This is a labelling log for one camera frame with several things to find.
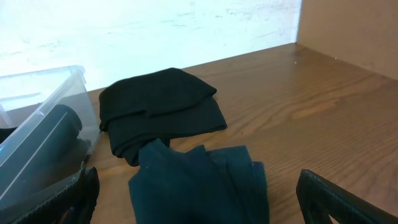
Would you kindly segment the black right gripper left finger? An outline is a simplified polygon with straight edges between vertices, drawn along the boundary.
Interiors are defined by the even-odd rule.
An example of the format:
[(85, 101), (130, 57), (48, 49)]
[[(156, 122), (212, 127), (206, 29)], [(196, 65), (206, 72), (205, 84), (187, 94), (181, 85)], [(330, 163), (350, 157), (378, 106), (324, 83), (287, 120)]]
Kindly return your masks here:
[(1, 223), (89, 223), (100, 192), (95, 167), (80, 170), (1, 209)]

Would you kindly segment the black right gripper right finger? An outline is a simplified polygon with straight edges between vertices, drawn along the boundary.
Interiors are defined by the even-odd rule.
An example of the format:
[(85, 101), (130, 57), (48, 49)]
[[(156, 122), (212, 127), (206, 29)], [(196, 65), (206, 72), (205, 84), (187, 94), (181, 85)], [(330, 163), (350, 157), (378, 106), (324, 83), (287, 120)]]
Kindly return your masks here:
[(303, 169), (296, 194), (306, 224), (397, 223), (397, 217), (351, 194), (322, 176)]

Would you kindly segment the black knit garment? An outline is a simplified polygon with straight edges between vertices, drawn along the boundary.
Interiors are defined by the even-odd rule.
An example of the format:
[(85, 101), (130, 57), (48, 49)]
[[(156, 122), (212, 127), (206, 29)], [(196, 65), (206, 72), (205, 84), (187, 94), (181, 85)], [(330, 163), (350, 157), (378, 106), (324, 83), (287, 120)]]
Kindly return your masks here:
[(90, 141), (73, 109), (57, 105), (1, 165), (1, 203), (27, 198), (77, 172)]

